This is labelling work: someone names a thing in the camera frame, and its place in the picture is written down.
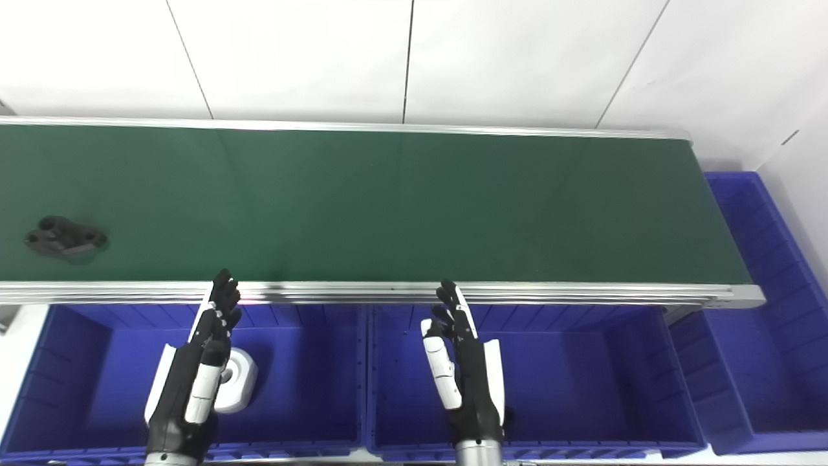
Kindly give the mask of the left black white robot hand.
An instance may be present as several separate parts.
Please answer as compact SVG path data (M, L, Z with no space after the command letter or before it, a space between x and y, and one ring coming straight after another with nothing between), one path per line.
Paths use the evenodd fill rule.
M221 375L232 350L232 331L242 310L239 283L221 269L199 304L187 341L166 347L163 377L147 400L147 465L201 465L213 443Z

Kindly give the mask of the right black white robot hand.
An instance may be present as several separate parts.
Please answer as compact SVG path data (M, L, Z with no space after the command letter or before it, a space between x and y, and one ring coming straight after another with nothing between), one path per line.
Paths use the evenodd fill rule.
M461 288L443 280L440 304L420 322L431 376L448 413L453 443L505 440L505 372L497 339L483 341Z

